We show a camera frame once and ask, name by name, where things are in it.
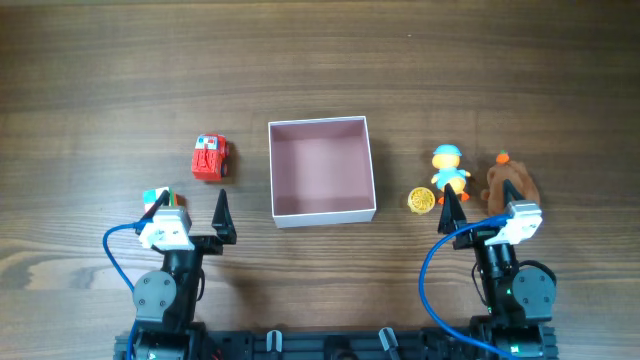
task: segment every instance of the duck's blue shirt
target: duck's blue shirt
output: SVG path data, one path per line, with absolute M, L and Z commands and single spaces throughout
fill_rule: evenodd
M 458 168 L 455 167 L 442 168 L 435 176 L 436 180 L 438 180 L 436 182 L 436 187 L 438 189 L 442 189 L 451 179 L 456 177 L 462 178 L 462 180 L 467 181 L 465 178 L 467 176 L 467 172 L 465 170 L 458 170 Z

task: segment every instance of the rubik's cube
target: rubik's cube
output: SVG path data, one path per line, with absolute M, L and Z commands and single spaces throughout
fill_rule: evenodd
M 155 190 L 147 190 L 142 193 L 142 201 L 144 202 L 145 213 L 149 211 L 149 209 L 151 209 L 153 204 L 160 197 L 160 194 L 162 194 L 162 192 L 165 190 L 169 191 L 169 206 L 176 206 L 178 204 L 176 193 L 174 193 L 173 190 L 171 190 L 171 188 L 168 186 Z

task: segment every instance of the blue hat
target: blue hat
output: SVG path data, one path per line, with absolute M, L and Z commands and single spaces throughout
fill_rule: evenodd
M 455 145 L 440 145 L 438 146 L 436 151 L 433 152 L 433 155 L 442 155 L 442 154 L 462 156 L 462 153 L 460 152 L 460 150 L 458 150 L 458 147 Z

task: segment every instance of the white box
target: white box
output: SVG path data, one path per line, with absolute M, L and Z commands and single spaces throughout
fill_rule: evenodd
M 270 122 L 269 160 L 279 228 L 372 220 L 376 195 L 364 116 Z

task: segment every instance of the brown plush toy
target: brown plush toy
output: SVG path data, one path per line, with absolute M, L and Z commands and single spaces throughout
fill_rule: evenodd
M 536 184 L 527 172 L 523 163 L 511 161 L 506 152 L 501 152 L 496 158 L 496 164 L 487 172 L 488 190 L 482 190 L 480 198 L 488 200 L 489 216 L 504 213 L 504 191 L 502 184 L 509 179 L 513 186 L 527 200 L 533 200 L 540 205 L 540 194 Z

